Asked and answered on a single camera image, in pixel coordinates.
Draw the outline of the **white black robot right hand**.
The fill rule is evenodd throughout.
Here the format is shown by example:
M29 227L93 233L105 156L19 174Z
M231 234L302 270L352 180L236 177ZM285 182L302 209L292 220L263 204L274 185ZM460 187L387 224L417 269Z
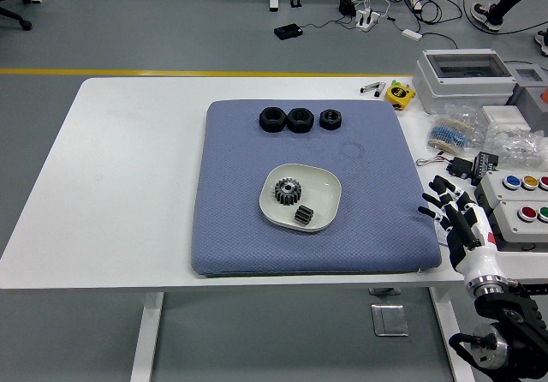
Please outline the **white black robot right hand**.
M433 197L422 194L436 209L420 206L418 211L432 218L445 234L450 263L464 277L472 297L507 290L508 279L497 263L497 244L485 210L469 194L442 176L429 182Z

